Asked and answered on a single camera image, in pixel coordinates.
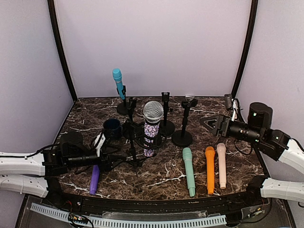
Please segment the pale pink microphone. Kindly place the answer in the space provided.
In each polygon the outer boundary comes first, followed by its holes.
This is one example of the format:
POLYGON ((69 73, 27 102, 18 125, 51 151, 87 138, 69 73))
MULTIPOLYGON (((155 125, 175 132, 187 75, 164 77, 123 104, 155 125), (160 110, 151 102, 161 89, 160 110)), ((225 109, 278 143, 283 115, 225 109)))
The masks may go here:
POLYGON ((224 143, 217 145, 218 153, 218 172, 219 172, 219 185, 221 189, 226 188, 227 175, 226 175, 226 146, 224 143))

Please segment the purple microphone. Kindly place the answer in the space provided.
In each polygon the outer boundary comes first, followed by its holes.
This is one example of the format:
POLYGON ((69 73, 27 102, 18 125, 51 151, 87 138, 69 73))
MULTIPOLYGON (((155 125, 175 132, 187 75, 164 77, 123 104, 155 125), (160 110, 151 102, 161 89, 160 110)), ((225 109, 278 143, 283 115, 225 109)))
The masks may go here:
POLYGON ((91 195, 95 195, 97 191, 97 186, 99 182, 100 170, 98 165, 93 166, 92 175, 91 175, 91 182, 90 182, 90 191, 91 195))

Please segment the orange microphone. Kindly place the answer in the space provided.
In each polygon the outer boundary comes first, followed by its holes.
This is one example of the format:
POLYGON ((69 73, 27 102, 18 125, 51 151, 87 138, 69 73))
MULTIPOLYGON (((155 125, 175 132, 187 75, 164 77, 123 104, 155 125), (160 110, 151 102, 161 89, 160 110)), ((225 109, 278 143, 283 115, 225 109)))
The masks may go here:
POLYGON ((205 156, 206 156, 206 166, 207 166, 207 191, 209 195, 213 195, 215 188, 215 171, 214 171, 215 150, 212 146, 206 148, 205 156))

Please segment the black tripod shock-mount stand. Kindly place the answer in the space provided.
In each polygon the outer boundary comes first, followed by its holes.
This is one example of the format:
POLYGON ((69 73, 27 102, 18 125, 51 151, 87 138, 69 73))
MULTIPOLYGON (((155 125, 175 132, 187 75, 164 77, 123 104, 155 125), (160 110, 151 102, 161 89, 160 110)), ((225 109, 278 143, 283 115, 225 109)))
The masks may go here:
POLYGON ((139 181, 139 176, 138 176, 138 168, 142 167, 143 163, 152 157, 156 156, 156 151, 160 149, 164 143, 167 141, 167 136, 162 136, 161 135, 161 128, 159 127, 158 132, 154 136, 149 136, 145 133, 144 131, 144 126, 145 126, 145 121, 137 124, 131 119, 127 119, 123 126, 123 133, 128 132, 128 140, 130 143, 130 148, 128 150, 131 158, 127 159, 125 158, 124 160, 120 161, 120 163, 127 163, 131 165, 135 169, 135 174, 136 174, 136 188, 141 191, 142 188, 140 187, 140 181, 139 181), (138 145, 140 148, 152 151, 153 150, 153 155, 152 156, 145 156, 142 159, 137 158, 137 153, 136 153, 136 148, 135 145, 138 145))

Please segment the mint green microphone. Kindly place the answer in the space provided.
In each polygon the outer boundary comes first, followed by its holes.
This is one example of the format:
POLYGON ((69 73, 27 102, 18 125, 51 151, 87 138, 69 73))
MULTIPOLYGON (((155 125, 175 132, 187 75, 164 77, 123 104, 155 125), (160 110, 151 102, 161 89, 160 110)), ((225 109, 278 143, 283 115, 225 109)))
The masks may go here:
POLYGON ((182 156, 185 165, 187 187, 190 197, 194 197, 196 194, 195 178, 192 163, 192 151, 189 147, 186 147, 182 151, 182 156))

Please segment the silver glitter microphone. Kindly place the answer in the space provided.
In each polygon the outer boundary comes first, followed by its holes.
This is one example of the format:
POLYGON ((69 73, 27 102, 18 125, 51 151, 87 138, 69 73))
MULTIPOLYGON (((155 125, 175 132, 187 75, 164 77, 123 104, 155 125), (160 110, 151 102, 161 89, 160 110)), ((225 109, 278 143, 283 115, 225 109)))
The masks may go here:
POLYGON ((160 121, 164 115, 163 106, 157 101, 149 101, 143 108, 144 115, 144 142, 154 143, 154 137, 159 131, 160 121))

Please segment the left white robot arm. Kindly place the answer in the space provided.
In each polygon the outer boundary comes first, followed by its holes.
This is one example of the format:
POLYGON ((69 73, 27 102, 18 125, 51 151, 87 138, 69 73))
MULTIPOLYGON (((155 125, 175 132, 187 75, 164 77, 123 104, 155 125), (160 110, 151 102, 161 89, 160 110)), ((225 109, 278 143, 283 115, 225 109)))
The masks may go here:
POLYGON ((92 148, 83 143, 83 135, 71 131, 61 136, 59 143, 47 145, 35 153, 0 154, 0 188, 48 199, 57 207, 67 203, 56 176, 71 169, 96 165, 100 171, 111 171, 127 158, 106 153, 108 140, 100 133, 92 148))

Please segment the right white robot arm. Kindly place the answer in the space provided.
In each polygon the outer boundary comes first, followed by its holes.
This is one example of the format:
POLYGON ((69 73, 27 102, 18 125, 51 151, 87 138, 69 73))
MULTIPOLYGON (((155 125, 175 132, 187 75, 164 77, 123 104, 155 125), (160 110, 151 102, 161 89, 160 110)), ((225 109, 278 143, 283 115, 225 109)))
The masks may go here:
MULTIPOLYGON (((214 136, 235 138, 250 143, 252 147, 274 161, 289 165, 304 172, 304 150, 297 140, 281 130, 271 129, 273 109, 264 103, 253 102, 249 106, 247 123, 232 121, 230 117, 219 114, 200 119, 214 136)), ((260 198, 277 198, 304 201, 302 182, 275 180, 268 175, 255 176, 247 186, 242 201, 253 206, 260 198)))

